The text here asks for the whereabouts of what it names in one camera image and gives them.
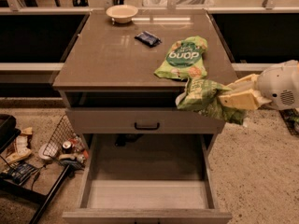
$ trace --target chip bag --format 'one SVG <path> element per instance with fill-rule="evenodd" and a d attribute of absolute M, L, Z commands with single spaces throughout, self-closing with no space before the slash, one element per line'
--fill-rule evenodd
<path fill-rule="evenodd" d="M 161 66 L 155 70 L 157 77 L 184 80 L 189 77 L 206 77 L 202 54 L 207 42 L 200 36 L 177 41 L 167 52 Z"/>
<path fill-rule="evenodd" d="M 178 109 L 198 112 L 200 115 L 226 122 L 242 124 L 245 110 L 225 107 L 218 96 L 230 88 L 212 80 L 200 77 L 190 78 L 185 92 L 176 99 Z"/>

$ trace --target open drawer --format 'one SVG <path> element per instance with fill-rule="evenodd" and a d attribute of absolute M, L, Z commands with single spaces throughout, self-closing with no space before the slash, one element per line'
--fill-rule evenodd
<path fill-rule="evenodd" d="M 210 185 L 199 134 L 143 134 L 124 147 L 116 134 L 95 134 L 69 223 L 227 223 Z"/>

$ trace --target tabletop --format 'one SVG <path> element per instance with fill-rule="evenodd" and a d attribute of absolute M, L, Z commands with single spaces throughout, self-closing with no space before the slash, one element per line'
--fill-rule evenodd
<path fill-rule="evenodd" d="M 162 43 L 150 48 L 135 39 L 143 31 Z M 113 22 L 104 10 L 93 11 L 54 81 L 56 90 L 177 89 L 185 82 L 159 78 L 154 71 L 175 42 L 199 35 L 207 78 L 228 84 L 235 71 L 203 9 L 141 9 L 132 21 Z"/>

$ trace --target small package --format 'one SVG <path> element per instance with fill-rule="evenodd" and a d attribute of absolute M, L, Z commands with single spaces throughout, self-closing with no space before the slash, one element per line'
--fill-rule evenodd
<path fill-rule="evenodd" d="M 21 161 L 11 164 L 6 170 L 4 170 L 0 177 L 4 179 L 11 179 L 14 183 L 22 185 L 25 183 L 32 174 L 38 169 L 33 165 Z"/>
<path fill-rule="evenodd" d="M 160 78 L 184 80 L 193 77 L 206 77 L 202 54 L 207 42 L 200 36 L 177 41 L 167 52 L 164 62 L 154 74 Z"/>
<path fill-rule="evenodd" d="M 11 164 L 27 159 L 32 150 L 30 149 L 33 137 L 32 127 L 21 131 L 21 134 L 7 147 L 6 161 Z"/>
<path fill-rule="evenodd" d="M 153 35 L 147 31 L 138 34 L 137 36 L 135 36 L 135 39 L 148 45 L 150 48 L 156 47 L 162 42 L 156 35 Z"/>

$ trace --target bowl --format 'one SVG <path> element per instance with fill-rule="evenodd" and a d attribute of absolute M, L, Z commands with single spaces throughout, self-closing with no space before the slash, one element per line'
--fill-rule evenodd
<path fill-rule="evenodd" d="M 39 150 L 38 155 L 44 161 L 49 161 L 51 158 L 56 157 L 58 147 L 55 144 L 44 144 Z"/>
<path fill-rule="evenodd" d="M 136 15 L 138 8 L 131 5 L 116 5 L 107 9 L 106 14 L 117 23 L 127 23 Z"/>

